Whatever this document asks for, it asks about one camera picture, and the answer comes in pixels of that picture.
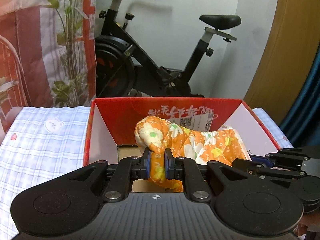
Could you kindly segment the person right hand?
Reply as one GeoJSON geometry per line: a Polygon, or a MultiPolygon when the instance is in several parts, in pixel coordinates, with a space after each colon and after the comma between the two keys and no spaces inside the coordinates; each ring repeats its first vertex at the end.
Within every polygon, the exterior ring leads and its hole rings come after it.
{"type": "Polygon", "coordinates": [[[319,209],[304,215],[300,222],[298,223],[298,227],[295,230],[295,235],[303,236],[307,232],[315,232],[315,239],[319,239],[319,224],[320,224],[320,214],[319,209]]]}

